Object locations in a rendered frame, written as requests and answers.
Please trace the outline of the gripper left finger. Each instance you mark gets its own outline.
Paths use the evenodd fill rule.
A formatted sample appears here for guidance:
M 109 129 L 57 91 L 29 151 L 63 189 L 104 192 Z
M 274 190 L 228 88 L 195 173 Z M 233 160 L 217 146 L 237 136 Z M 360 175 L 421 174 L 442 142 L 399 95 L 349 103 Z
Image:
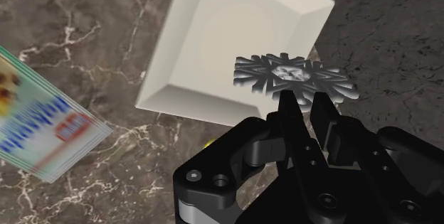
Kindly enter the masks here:
M 246 210 L 237 190 L 268 163 L 278 177 Z M 295 94 L 280 93 L 266 119 L 248 117 L 176 169 L 176 224 L 339 224 L 339 194 Z

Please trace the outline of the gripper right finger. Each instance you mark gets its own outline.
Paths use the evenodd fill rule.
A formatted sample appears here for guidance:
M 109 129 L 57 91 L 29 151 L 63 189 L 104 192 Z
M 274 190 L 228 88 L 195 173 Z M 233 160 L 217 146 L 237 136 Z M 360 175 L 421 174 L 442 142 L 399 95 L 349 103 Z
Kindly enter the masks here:
M 444 224 L 444 151 L 398 128 L 369 131 L 316 92 L 310 121 L 327 162 L 358 164 L 389 224 Z

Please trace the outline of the grey snowflake-shaped ornament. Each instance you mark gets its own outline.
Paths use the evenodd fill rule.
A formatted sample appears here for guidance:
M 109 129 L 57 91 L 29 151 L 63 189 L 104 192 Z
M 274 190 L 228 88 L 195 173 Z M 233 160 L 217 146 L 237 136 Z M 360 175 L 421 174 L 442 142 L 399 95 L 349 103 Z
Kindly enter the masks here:
M 290 90 L 303 113 L 311 110 L 316 92 L 327 93 L 334 104 L 359 98 L 354 85 L 339 69 L 300 56 L 292 58 L 288 53 L 237 57 L 233 84 L 249 86 L 253 93 L 265 94 L 274 101 L 279 100 L 281 91 Z

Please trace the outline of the white square plate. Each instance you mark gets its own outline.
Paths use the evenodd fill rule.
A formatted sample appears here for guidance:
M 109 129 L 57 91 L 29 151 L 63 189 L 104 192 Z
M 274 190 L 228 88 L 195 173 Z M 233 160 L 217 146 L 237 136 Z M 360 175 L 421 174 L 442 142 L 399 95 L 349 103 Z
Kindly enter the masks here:
M 311 51 L 333 0 L 172 0 L 136 107 L 233 126 L 278 107 L 233 83 L 238 57 Z

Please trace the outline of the colourful printed book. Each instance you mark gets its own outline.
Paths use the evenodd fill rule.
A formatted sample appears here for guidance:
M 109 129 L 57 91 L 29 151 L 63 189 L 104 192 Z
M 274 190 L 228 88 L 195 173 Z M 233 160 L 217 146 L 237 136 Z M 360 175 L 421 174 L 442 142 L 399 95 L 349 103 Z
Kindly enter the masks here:
M 53 183 L 111 133 L 0 46 L 0 159 Z

